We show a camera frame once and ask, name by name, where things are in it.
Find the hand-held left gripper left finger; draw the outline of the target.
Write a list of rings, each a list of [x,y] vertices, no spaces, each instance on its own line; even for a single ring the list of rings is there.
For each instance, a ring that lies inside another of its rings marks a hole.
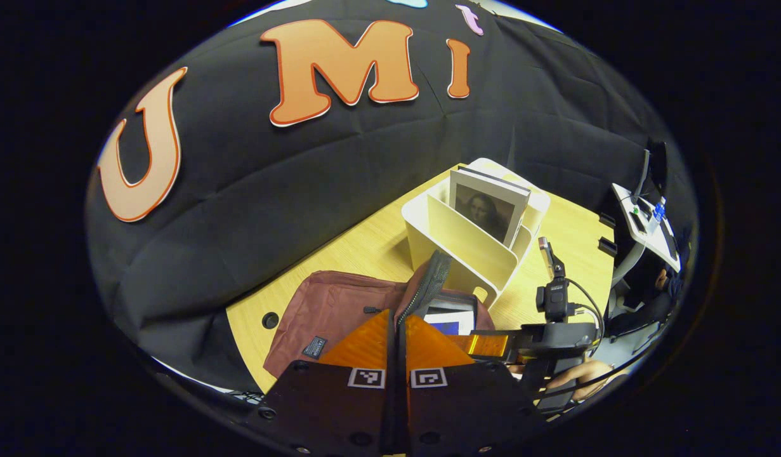
[[[381,455],[392,315],[383,310],[330,350],[292,361],[254,411],[254,431],[288,455]]]

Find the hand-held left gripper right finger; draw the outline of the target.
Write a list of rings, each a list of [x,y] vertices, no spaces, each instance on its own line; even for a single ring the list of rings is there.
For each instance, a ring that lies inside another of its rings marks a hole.
[[[500,362],[475,362],[416,315],[400,328],[408,455],[513,455],[544,420]]]

